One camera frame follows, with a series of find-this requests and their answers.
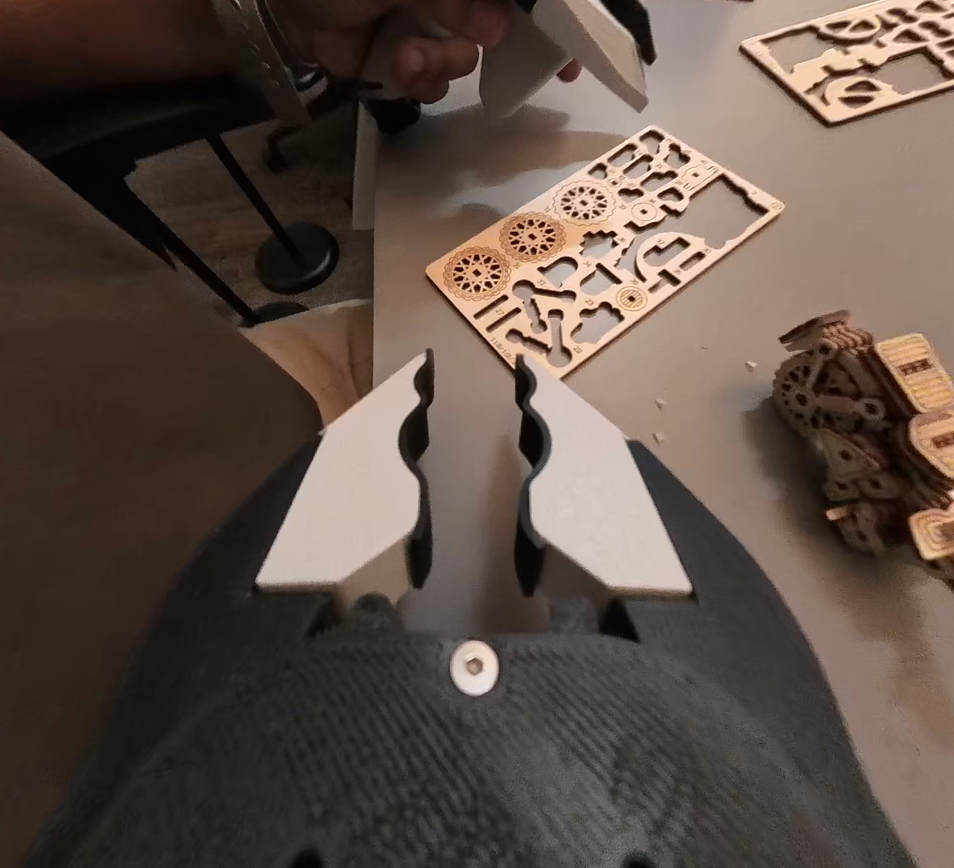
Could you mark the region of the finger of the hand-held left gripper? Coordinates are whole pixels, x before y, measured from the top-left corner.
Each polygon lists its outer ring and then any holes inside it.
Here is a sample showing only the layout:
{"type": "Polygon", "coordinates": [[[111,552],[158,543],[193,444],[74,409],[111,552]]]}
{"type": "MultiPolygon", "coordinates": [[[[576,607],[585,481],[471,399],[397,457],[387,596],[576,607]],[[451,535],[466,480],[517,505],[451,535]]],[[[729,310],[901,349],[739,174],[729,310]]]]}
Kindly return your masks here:
{"type": "Polygon", "coordinates": [[[500,42],[483,50],[479,96],[493,116],[519,111],[554,79],[571,83],[580,75],[580,63],[568,51],[574,22],[551,17],[541,26],[537,21],[510,17],[500,42]]]}
{"type": "Polygon", "coordinates": [[[644,66],[655,51],[639,0],[536,0],[531,17],[569,59],[634,110],[645,109],[644,66]]]}

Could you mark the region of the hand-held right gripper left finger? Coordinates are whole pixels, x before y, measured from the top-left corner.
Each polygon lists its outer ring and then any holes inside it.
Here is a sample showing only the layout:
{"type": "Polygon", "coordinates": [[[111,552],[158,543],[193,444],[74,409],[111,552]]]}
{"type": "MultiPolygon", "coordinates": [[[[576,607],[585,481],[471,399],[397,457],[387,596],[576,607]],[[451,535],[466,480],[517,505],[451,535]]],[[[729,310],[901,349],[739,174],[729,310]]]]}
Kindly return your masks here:
{"type": "Polygon", "coordinates": [[[404,596],[432,566],[429,444],[434,354],[426,349],[333,421],[261,568],[263,593],[404,596]]]}

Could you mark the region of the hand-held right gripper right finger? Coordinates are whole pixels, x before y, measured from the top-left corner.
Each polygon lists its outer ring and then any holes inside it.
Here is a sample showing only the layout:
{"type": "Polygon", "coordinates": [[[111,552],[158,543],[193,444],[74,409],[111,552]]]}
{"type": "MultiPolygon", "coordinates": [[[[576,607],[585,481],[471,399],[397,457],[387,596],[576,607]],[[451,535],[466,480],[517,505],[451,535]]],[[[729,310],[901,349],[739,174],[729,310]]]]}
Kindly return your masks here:
{"type": "Polygon", "coordinates": [[[514,563],[550,602],[688,599],[694,589],[624,433],[526,355],[517,358],[521,485],[514,563]]]}

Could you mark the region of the wooden puzzle sheet with gears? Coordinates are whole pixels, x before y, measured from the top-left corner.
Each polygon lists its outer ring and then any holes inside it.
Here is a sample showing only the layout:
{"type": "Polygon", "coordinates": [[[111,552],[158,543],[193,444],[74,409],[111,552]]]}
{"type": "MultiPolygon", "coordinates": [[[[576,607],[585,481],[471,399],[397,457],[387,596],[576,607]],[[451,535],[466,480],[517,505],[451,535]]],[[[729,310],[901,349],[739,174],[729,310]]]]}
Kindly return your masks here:
{"type": "Polygon", "coordinates": [[[642,129],[427,266],[513,368],[565,378],[777,220],[773,194],[642,129]]]}

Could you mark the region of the person's left forearm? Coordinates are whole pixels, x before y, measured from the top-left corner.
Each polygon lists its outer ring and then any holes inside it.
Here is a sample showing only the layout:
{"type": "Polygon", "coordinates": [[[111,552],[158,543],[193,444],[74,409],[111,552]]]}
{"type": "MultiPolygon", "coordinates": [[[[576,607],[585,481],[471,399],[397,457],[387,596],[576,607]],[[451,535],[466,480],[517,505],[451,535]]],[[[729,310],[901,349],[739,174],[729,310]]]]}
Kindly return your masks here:
{"type": "Polygon", "coordinates": [[[2,108],[224,75],[234,60],[211,0],[1,0],[2,108]]]}

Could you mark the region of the grey desk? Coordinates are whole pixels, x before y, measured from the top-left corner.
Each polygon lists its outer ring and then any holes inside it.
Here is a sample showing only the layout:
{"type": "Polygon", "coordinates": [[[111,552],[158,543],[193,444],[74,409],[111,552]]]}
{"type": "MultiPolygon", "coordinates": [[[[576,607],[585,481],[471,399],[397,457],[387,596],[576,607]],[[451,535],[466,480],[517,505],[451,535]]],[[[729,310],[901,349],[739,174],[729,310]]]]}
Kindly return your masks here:
{"type": "Polygon", "coordinates": [[[918,567],[843,547],[769,401],[778,338],[835,310],[876,337],[924,333],[952,367],[952,93],[828,126],[738,51],[872,1],[644,0],[658,58],[641,115],[590,75],[548,84],[505,120],[485,115],[476,76],[452,86],[379,152],[374,379],[435,353],[422,462],[433,567],[403,600],[405,622],[442,636],[536,629],[545,610],[513,574],[526,468],[513,376],[425,267],[651,124],[783,201],[780,218],[567,383],[757,560],[814,647],[904,844],[922,866],[952,866],[952,593],[918,567]]]}

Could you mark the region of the wooden puzzle sheet with cutouts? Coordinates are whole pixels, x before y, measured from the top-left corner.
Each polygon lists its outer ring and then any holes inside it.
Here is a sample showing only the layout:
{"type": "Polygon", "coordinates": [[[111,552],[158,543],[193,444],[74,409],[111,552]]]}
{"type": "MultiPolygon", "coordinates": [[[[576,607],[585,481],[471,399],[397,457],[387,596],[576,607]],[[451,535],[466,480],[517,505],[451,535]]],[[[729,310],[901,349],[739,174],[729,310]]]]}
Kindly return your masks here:
{"type": "Polygon", "coordinates": [[[828,125],[953,86],[953,0],[876,0],[742,40],[741,53],[828,125]]]}

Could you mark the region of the black chair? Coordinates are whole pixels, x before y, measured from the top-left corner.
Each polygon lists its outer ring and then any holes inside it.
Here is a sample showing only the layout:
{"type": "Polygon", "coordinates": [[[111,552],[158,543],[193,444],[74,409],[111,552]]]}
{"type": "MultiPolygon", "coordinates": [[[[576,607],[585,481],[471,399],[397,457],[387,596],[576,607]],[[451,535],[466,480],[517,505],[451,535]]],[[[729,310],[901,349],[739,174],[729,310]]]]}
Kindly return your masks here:
{"type": "Polygon", "coordinates": [[[239,318],[254,326],[304,311],[296,302],[245,302],[128,186],[139,161],[203,141],[269,228],[255,255],[258,281],[283,297],[324,283],[340,246],[311,222],[283,225],[226,146],[223,135],[273,113],[249,87],[229,78],[114,87],[2,107],[2,132],[105,218],[168,265],[192,273],[239,318]]]}

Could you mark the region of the wooden gear model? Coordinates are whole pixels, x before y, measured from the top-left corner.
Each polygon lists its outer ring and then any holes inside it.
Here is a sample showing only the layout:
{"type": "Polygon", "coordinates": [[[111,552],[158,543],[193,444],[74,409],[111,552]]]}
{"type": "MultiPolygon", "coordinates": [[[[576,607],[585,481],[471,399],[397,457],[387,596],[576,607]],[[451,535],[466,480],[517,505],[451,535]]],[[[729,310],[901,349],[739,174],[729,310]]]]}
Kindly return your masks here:
{"type": "Polygon", "coordinates": [[[855,552],[906,552],[953,584],[953,382],[921,333],[876,339],[851,313],[780,337],[782,421],[814,455],[825,515],[855,552]]]}

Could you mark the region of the silver watch band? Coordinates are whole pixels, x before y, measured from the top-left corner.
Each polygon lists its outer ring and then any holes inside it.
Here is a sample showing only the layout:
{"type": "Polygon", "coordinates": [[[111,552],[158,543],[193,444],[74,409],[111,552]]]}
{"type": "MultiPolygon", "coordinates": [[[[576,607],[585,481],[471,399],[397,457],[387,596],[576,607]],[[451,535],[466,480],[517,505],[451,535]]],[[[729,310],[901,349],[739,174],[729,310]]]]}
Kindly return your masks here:
{"type": "Polygon", "coordinates": [[[298,63],[265,0],[211,0],[220,26],[239,55],[239,75],[278,119],[306,126],[311,115],[299,89],[298,63]]]}

